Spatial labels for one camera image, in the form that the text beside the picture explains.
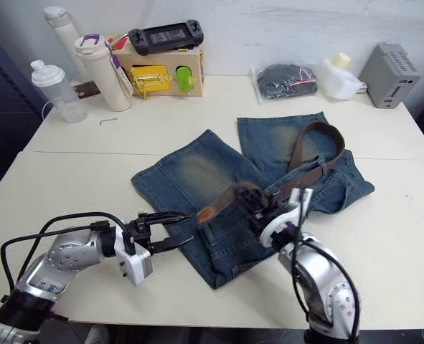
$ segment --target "brown leather belt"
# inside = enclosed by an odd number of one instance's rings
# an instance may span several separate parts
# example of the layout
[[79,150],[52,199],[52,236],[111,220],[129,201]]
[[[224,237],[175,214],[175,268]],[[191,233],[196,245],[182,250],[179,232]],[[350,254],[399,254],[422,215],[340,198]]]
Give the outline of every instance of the brown leather belt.
[[297,186],[310,186],[315,184],[323,176],[324,173],[331,170],[336,165],[336,163],[344,153],[344,138],[342,137],[339,130],[337,130],[333,125],[330,125],[325,122],[312,122],[306,125],[298,135],[295,144],[295,149],[293,151],[293,156],[291,157],[291,162],[288,167],[289,173],[295,168],[301,166],[303,160],[303,139],[304,136],[310,131],[319,131],[320,133],[323,133],[330,137],[333,140],[334,145],[336,146],[336,157],[326,163],[325,171],[321,166],[317,166],[313,170],[303,174],[302,176],[293,179],[292,181],[289,181],[287,184],[282,185],[281,196],[283,199],[288,198],[290,196],[291,190]]
[[[345,144],[344,138],[342,137],[339,130],[337,130],[333,125],[330,125],[325,122],[312,122],[306,125],[303,130],[298,134],[296,139],[295,149],[293,151],[293,156],[291,157],[290,165],[288,166],[288,172],[293,171],[295,168],[298,168],[302,165],[303,160],[303,139],[307,133],[310,131],[319,131],[330,137],[333,140],[334,145],[336,146],[337,154],[336,157],[331,159],[326,163],[326,170],[324,171],[321,166],[315,167],[313,170],[303,174],[302,176],[289,181],[286,184],[283,184],[280,187],[282,199],[287,199],[290,196],[291,190],[298,186],[310,186],[315,184],[324,173],[331,170],[338,160],[341,158],[344,153]],[[218,198],[213,202],[211,206],[206,206],[199,213],[197,213],[196,218],[200,224],[208,222],[210,219],[214,218],[221,210],[227,208],[235,200],[234,190],[237,186],[244,186],[247,188],[259,188],[252,183],[236,183],[231,185],[225,190]]]

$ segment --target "black cable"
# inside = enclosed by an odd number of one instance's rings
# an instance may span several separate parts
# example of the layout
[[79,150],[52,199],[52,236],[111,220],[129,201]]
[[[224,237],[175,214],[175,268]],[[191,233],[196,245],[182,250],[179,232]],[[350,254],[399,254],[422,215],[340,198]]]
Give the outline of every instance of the black cable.
[[62,229],[61,231],[51,231],[49,233],[19,236],[18,238],[8,240],[4,244],[2,244],[1,245],[1,251],[0,251],[1,263],[3,264],[4,273],[6,274],[6,278],[8,279],[10,291],[12,292],[14,290],[14,281],[12,279],[11,271],[9,271],[9,265],[8,265],[8,262],[7,262],[7,259],[6,259],[6,248],[9,245],[15,244],[16,242],[23,242],[25,240],[41,239],[42,237],[51,237],[53,235],[70,233],[72,231],[82,231],[84,229],[89,229],[89,228],[90,228],[90,226],[81,226],[81,227],[74,227],[74,228],[69,228],[69,229]]
[[298,299],[298,303],[301,306],[301,309],[303,310],[304,314],[306,315],[306,322],[308,322],[309,318],[309,312],[307,310],[307,307],[304,305],[303,300],[301,299],[301,296],[299,295],[298,290],[298,284],[297,284],[297,276],[298,276],[298,269],[296,268],[296,255],[298,254],[298,243],[301,240],[301,226],[303,221],[303,195],[304,195],[304,188],[299,189],[299,220],[298,220],[298,226],[296,227],[296,239],[293,243],[293,253],[291,254],[291,281],[293,283],[293,289],[295,291],[296,299]]
[[[118,219],[116,216],[111,215],[109,213],[105,213],[102,211],[89,211],[86,213],[76,213],[76,214],[69,214],[69,215],[63,215],[63,216],[57,216],[53,219],[50,219],[42,228],[39,233],[45,233],[46,230],[55,222],[62,221],[62,220],[68,220],[68,219],[79,219],[81,217],[92,217],[92,216],[101,216],[106,217],[107,219],[113,220],[123,231],[127,231],[126,226],[123,224],[123,222]],[[30,263],[30,260],[32,260],[33,254],[36,251],[38,244],[39,244],[40,238],[36,239],[33,243],[32,248],[30,249],[30,252],[27,255],[27,258],[25,259],[24,264],[22,265],[22,268],[19,271],[19,276],[17,277],[17,281],[20,280],[20,277],[25,273],[25,270],[28,267],[28,264]]]
[[105,213],[103,211],[89,211],[89,212],[85,212],[85,213],[76,213],[76,214],[69,214],[69,215],[63,215],[63,216],[57,216],[53,219],[50,219],[42,228],[41,231],[39,231],[38,234],[34,234],[34,235],[29,235],[29,236],[22,236],[21,238],[16,238],[16,239],[12,239],[9,240],[7,242],[5,242],[2,246],[1,246],[1,263],[3,264],[3,269],[4,269],[4,273],[6,274],[6,278],[8,279],[8,283],[9,283],[9,289],[12,292],[14,290],[14,281],[12,278],[12,274],[11,271],[9,270],[9,265],[6,259],[6,247],[9,246],[10,244],[13,244],[14,242],[18,242],[18,241],[22,241],[19,239],[22,238],[28,238],[28,239],[23,239],[23,240],[29,240],[29,239],[35,239],[32,248],[30,249],[30,252],[27,255],[27,258],[25,259],[22,268],[20,269],[19,272],[19,276],[17,278],[17,281],[20,280],[20,277],[25,273],[25,271],[27,270],[27,267],[30,263],[30,260],[32,260],[33,254],[36,251],[38,245],[39,245],[39,241],[41,240],[42,237],[49,237],[51,235],[56,235],[56,234],[61,234],[61,233],[68,233],[69,231],[77,231],[77,230],[82,230],[82,229],[88,229],[89,226],[82,226],[82,227],[75,227],[73,229],[64,229],[64,231],[54,231],[51,232],[49,235],[43,235],[46,230],[55,222],[57,221],[62,221],[62,220],[68,220],[68,219],[79,219],[82,217],[93,217],[93,216],[101,216],[101,217],[106,217],[107,219],[113,220],[123,231],[127,231],[126,226],[124,225],[124,223],[118,219],[116,216],[109,214],[109,213]]
[[320,247],[317,247],[317,246],[311,244],[310,242],[307,242],[305,240],[302,240],[301,242],[303,244],[305,244],[306,246],[309,246],[310,248],[316,250],[320,255],[327,258],[330,262],[332,262],[334,265],[336,265],[338,267],[338,269],[341,270],[342,274],[346,277],[347,282],[350,284],[350,287],[352,289],[352,294],[354,295],[354,301],[355,301],[354,324],[352,326],[352,333],[351,333],[351,336],[350,336],[351,337],[350,340],[355,340],[355,338],[357,336],[358,323],[359,323],[359,319],[360,319],[360,303],[359,303],[359,299],[358,299],[357,288],[355,287],[355,285],[354,285],[352,279],[350,278],[349,274],[347,274],[347,271],[345,270],[345,268],[343,268],[343,266],[335,258],[333,258],[330,254],[325,252]]

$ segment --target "plastic bag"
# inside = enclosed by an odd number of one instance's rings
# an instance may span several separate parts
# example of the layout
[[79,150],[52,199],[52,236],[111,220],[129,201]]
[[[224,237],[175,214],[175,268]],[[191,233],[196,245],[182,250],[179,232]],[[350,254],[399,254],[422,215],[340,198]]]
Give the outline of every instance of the plastic bag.
[[312,71],[297,64],[271,64],[261,70],[252,69],[252,75],[260,102],[317,91]]

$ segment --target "white thermos bottle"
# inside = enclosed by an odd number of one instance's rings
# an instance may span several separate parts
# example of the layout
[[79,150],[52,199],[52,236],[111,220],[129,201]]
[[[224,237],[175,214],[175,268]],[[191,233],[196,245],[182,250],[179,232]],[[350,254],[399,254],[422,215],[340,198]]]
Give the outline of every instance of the white thermos bottle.
[[80,59],[75,54],[75,41],[80,36],[75,25],[70,20],[67,10],[63,7],[49,6],[43,9],[46,22],[54,29],[57,38],[68,57],[73,61],[77,69],[75,79],[78,82],[90,81],[88,71],[84,68]]
[[131,104],[119,82],[105,37],[100,34],[86,34],[77,39],[75,54],[83,62],[110,109],[113,111],[129,109]]

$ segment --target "white table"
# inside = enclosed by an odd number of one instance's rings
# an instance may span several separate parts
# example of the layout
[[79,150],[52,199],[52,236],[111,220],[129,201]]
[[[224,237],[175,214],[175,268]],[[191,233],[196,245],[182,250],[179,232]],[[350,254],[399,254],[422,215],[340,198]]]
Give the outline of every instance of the white table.
[[[353,101],[317,96],[258,104],[250,77],[206,76],[204,97],[132,99],[124,112],[108,110],[101,96],[85,100],[88,118],[74,125],[48,116],[26,151],[128,153],[164,156],[212,129],[240,150],[237,117],[270,118],[324,111],[355,158],[424,159],[424,137],[401,104],[377,109],[367,94]],[[118,118],[110,122],[101,120]]]
[[[343,133],[358,169],[376,191],[339,214],[314,214],[304,230],[331,247],[354,278],[362,298],[362,329],[424,328],[424,138],[407,110],[402,105],[396,110],[374,109],[366,95],[351,102],[302,97],[258,105],[253,102],[251,87],[245,88],[247,78],[220,79],[207,78],[203,98],[134,100],[137,106],[126,113],[96,108],[77,125],[50,117],[0,183],[0,246],[12,237],[38,232],[48,219],[61,214],[101,210],[133,219],[139,211],[151,211],[132,187],[132,175],[206,128],[238,148],[232,124],[237,113],[269,117],[324,110]],[[227,90],[228,85],[236,88]],[[233,102],[245,98],[243,91],[248,101]],[[227,110],[219,104],[220,99],[229,105]],[[99,102],[96,97],[88,104]],[[162,115],[167,106],[173,121]],[[216,120],[209,118],[212,113]],[[120,119],[100,126],[104,117]],[[180,128],[192,120],[189,131]],[[148,127],[137,135],[141,123]],[[147,129],[156,127],[165,135]],[[175,135],[166,135],[168,130]],[[358,137],[372,140],[360,142]],[[161,226],[155,229],[155,239],[166,236]],[[50,242],[45,239],[40,248],[47,249]],[[30,244],[17,244],[9,250],[15,274]],[[0,262],[0,297],[7,292]],[[121,278],[114,259],[107,259],[81,272],[55,311],[88,322],[306,327],[291,278],[275,256],[218,290],[210,289],[178,251],[155,255],[154,273],[139,288]]]

